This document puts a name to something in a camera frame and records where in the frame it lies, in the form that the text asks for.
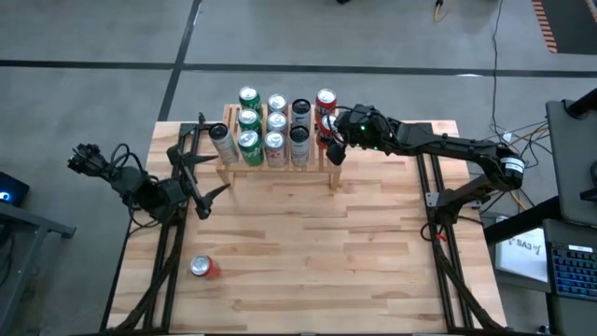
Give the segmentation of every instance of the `green can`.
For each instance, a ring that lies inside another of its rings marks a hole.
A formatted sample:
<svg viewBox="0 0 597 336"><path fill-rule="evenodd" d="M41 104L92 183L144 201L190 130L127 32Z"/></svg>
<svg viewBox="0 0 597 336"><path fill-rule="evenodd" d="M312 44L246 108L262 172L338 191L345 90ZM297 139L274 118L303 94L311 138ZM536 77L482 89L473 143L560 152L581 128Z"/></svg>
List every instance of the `green can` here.
<svg viewBox="0 0 597 336"><path fill-rule="evenodd" d="M261 138L255 131L244 131L239 136L239 149L243 154L244 162L250 166L263 163L263 149Z"/></svg>
<svg viewBox="0 0 597 336"><path fill-rule="evenodd" d="M239 92L239 101L243 108L252 108L259 114L259 119L263 118L263 108L261 108L261 97L254 87L246 86Z"/></svg>
<svg viewBox="0 0 597 336"><path fill-rule="evenodd" d="M255 131L261 134L261 118L252 108L246 108L239 113L239 126L243 131Z"/></svg>

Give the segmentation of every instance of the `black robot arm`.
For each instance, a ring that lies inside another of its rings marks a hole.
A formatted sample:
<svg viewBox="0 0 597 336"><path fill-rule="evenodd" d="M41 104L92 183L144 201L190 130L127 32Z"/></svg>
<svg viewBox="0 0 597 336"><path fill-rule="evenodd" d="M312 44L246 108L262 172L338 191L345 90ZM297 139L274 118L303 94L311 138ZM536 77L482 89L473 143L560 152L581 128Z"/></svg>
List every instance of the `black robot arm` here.
<svg viewBox="0 0 597 336"><path fill-rule="evenodd" d="M503 143L433 134L428 123L404 123L385 117L374 106L345 108L331 125L335 141L327 156L337 165L345 158L346 147L374 149L385 155L416 156L434 154L477 163L485 173L461 186L446 189L427 199L438 225L457 221L462 207L472 201L487 202L489 193L518 189L522 184L524 162Z"/></svg>

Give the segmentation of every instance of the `gray floor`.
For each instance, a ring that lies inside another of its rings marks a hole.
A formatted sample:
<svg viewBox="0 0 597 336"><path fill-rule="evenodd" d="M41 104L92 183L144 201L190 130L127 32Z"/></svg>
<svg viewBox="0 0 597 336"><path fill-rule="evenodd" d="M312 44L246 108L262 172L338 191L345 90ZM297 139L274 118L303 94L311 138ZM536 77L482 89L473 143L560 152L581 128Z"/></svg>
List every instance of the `gray floor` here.
<svg viewBox="0 0 597 336"><path fill-rule="evenodd" d="M172 63L191 0L5 0L0 60ZM432 21L432 0L204 0L186 63L319 64L492 69L496 0L447 0ZM597 70L597 58L552 54L530 0L504 0L497 36L500 69ZM102 181L66 168L71 147L104 151L126 142L144 161L170 71L0 67L0 171L32 186L26 207L77 225L72 241L51 237L35 295L18 331L43 335L98 329L124 239L127 213ZM344 105L368 103L399 119L456 119L462 136L491 135L491 77L327 75L183 71L169 120L219 119L242 85L264 95L314 98L335 90ZM545 117L547 100L577 98L594 79L498 78L498 124L514 129ZM535 202L556 193L551 157L528 171ZM505 197L495 211L514 214ZM500 286L510 327L547 322L542 294Z"/></svg>

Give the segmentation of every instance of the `aluminum can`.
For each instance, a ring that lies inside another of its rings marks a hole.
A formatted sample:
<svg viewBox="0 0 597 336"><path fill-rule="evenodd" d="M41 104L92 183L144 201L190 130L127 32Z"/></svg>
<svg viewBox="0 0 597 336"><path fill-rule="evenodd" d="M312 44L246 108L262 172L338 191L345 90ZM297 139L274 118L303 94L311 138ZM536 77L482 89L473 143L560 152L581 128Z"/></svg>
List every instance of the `aluminum can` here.
<svg viewBox="0 0 597 336"><path fill-rule="evenodd" d="M268 114L280 112L288 116L288 102L282 94L275 93L268 99Z"/></svg>
<svg viewBox="0 0 597 336"><path fill-rule="evenodd" d="M243 108L252 108L263 118L263 108L261 107L261 97L254 87L246 86L239 91L239 102Z"/></svg>
<svg viewBox="0 0 597 336"><path fill-rule="evenodd" d="M239 126L243 131L255 131L261 134L261 118L252 108L246 108L239 113Z"/></svg>
<svg viewBox="0 0 597 336"><path fill-rule="evenodd" d="M215 279L221 274L217 263L206 255L197 256L190 261L190 272L206 279Z"/></svg>
<svg viewBox="0 0 597 336"><path fill-rule="evenodd" d="M305 126L294 126L290 130L290 158L297 167L309 165L309 130Z"/></svg>
<svg viewBox="0 0 597 336"><path fill-rule="evenodd" d="M286 153L286 137L280 132L269 132L263 141L268 165L271 168L286 166L288 155Z"/></svg>
<svg viewBox="0 0 597 336"><path fill-rule="evenodd" d="M334 141L336 116L325 115L321 119L321 126L318 127L317 137L315 142L321 149L327 149L327 147Z"/></svg>
<svg viewBox="0 0 597 336"><path fill-rule="evenodd" d="M268 133L278 131L286 136L288 134L288 118L280 112L271 113L268 115L267 131Z"/></svg>
<svg viewBox="0 0 597 336"><path fill-rule="evenodd" d="M250 166L263 163L263 150L261 139L255 131L244 131L239 136L239 149L243 154L244 162Z"/></svg>
<svg viewBox="0 0 597 336"><path fill-rule="evenodd" d="M315 99L315 121L321 126L321 118L324 115L335 114L338 99L336 93L330 89L321 89L317 92Z"/></svg>
<svg viewBox="0 0 597 336"><path fill-rule="evenodd" d="M297 99L292 103L292 127L311 128L311 103L306 99Z"/></svg>
<svg viewBox="0 0 597 336"><path fill-rule="evenodd" d="M239 161L239 151L236 149L232 134L226 125L217 123L209 129L209 137L212 139L217 154L224 164L232 164Z"/></svg>

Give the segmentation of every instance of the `blue keyboard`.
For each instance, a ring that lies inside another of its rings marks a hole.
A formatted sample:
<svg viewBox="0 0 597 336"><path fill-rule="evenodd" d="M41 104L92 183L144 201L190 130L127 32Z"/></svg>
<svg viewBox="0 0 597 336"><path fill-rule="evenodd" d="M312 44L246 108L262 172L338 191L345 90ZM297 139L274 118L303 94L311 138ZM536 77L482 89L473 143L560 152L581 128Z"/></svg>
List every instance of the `blue keyboard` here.
<svg viewBox="0 0 597 336"><path fill-rule="evenodd" d="M551 246L554 284L561 296L597 301L597 253Z"/></svg>

